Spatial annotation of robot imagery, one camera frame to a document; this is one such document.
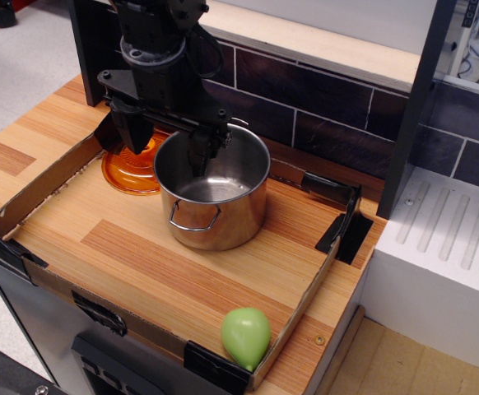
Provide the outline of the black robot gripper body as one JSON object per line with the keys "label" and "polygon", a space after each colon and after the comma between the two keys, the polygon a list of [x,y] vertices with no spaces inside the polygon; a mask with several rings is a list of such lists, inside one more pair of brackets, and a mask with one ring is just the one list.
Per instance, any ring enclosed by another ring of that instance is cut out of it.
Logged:
{"label": "black robot gripper body", "polygon": [[230,115],[203,87],[207,76],[196,68],[195,48],[184,37],[162,50],[147,49],[121,39],[128,70],[104,70],[97,80],[105,99],[122,100],[145,110],[147,121],[180,122],[188,133],[196,129],[227,131]]}

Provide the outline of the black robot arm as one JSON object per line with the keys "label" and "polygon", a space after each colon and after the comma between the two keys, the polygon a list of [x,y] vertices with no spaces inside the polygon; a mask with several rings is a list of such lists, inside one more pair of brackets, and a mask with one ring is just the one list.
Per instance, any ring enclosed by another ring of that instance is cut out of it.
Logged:
{"label": "black robot arm", "polygon": [[127,148],[144,151],[153,123],[188,133],[188,162],[194,176],[230,142],[230,111],[203,82],[221,71],[216,39],[198,23],[204,1],[114,1],[122,31],[120,50],[127,70],[104,70],[98,81],[115,127]]}

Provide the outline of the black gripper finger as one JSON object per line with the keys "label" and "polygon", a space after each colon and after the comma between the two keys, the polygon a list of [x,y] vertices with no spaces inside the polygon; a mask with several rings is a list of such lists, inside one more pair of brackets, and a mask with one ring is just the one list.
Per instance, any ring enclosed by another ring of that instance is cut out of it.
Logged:
{"label": "black gripper finger", "polygon": [[207,172],[209,162],[216,159],[218,151],[226,148],[231,141],[231,132],[221,133],[211,129],[196,129],[188,137],[188,162],[194,177]]}
{"label": "black gripper finger", "polygon": [[124,144],[133,154],[140,155],[153,136],[153,126],[146,120],[145,110],[122,100],[111,100],[109,107]]}

